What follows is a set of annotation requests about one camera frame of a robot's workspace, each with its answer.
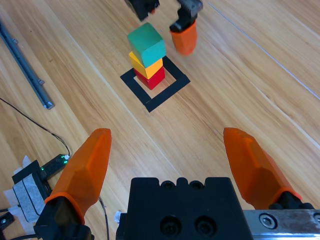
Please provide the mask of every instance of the black cable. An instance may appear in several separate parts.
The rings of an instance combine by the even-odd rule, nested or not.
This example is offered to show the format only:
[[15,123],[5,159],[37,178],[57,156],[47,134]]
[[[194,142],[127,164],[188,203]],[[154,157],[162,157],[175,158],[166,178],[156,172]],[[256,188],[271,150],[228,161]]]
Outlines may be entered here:
[[22,111],[20,111],[18,108],[16,108],[15,106],[13,106],[11,103],[7,102],[6,100],[4,100],[3,98],[0,97],[0,100],[3,101],[4,103],[8,104],[10,107],[12,107],[14,110],[16,110],[18,113],[20,113],[22,116],[24,116],[25,118],[27,118],[28,120],[30,120],[31,122],[33,122],[35,125],[37,125],[39,128],[45,130],[46,132],[50,133],[52,136],[54,136],[56,139],[58,139],[66,148],[66,150],[68,151],[68,155],[70,157],[70,150],[66,144],[66,142],[58,135],[56,135],[55,133],[51,132],[50,130],[48,130],[47,128],[45,128],[44,126],[40,125],[39,123],[37,123],[36,121],[34,121],[31,117],[27,116],[25,113],[23,113]]
[[18,236],[18,237],[12,238],[10,240],[23,240],[23,239],[35,239],[35,238],[38,238],[37,234]]
[[100,202],[102,209],[104,211],[104,218],[105,218],[105,225],[106,225],[106,240],[110,240],[107,211],[106,211],[106,207],[105,207],[104,201],[102,201],[101,196],[99,196],[99,202]]

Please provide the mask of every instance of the red block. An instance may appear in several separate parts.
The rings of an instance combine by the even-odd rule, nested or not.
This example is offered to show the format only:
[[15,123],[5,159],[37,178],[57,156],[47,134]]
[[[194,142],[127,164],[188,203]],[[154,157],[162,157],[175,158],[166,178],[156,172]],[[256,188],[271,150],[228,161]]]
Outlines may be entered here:
[[133,69],[137,78],[146,85],[150,90],[154,89],[163,79],[165,79],[165,68],[162,66],[150,79],[147,79],[136,69]]

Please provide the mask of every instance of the wooden floor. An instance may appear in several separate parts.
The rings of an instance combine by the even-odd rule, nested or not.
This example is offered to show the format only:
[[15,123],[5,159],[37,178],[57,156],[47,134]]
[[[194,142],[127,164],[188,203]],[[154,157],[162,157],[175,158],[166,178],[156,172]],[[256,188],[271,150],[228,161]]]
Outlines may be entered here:
[[[225,127],[255,136],[304,201],[320,208],[319,1],[209,1],[189,57],[175,52],[168,32],[175,1],[164,1],[149,18],[167,56],[191,80],[149,113],[120,79],[131,68],[127,35],[140,24],[124,1],[0,0],[1,20],[56,106],[43,108],[2,41],[0,97],[62,136],[73,153],[95,129],[112,131],[101,192],[111,239],[132,178],[232,178]],[[25,155],[44,164],[59,153],[65,149],[55,138],[0,103],[0,208],[8,207],[3,191],[13,186]],[[85,220],[96,239],[106,239],[101,206],[91,207]],[[23,234],[18,222],[5,230],[7,239]]]

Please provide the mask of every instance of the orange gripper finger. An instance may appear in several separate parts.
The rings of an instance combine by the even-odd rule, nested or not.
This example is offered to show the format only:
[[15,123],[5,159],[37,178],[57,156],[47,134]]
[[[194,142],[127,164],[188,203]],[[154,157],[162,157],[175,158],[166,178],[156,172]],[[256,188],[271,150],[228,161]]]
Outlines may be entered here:
[[233,177],[247,203],[255,209],[268,209],[283,192],[301,199],[254,137],[237,128],[225,128],[223,139]]
[[107,173],[111,149],[111,131],[95,130],[65,166],[45,203],[65,197],[73,205],[82,224],[90,206],[98,201]]
[[196,22],[183,32],[172,32],[172,41],[176,51],[184,56],[193,53],[197,45],[197,28]]

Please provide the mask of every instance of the black screw hole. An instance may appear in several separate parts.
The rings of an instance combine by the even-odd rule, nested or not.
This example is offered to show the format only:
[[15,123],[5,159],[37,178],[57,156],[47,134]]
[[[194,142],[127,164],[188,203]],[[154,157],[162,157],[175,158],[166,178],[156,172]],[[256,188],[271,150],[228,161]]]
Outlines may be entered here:
[[161,184],[161,187],[165,189],[173,189],[175,187],[175,184],[172,181],[164,181]]
[[196,190],[199,190],[199,189],[202,189],[204,187],[204,185],[199,182],[199,181],[192,181],[190,182],[190,186],[193,188],[193,189],[196,189]]
[[167,237],[173,237],[181,232],[181,222],[175,216],[166,216],[160,223],[161,232]]
[[200,216],[195,220],[195,229],[204,237],[211,237],[217,230],[215,221],[208,216]]

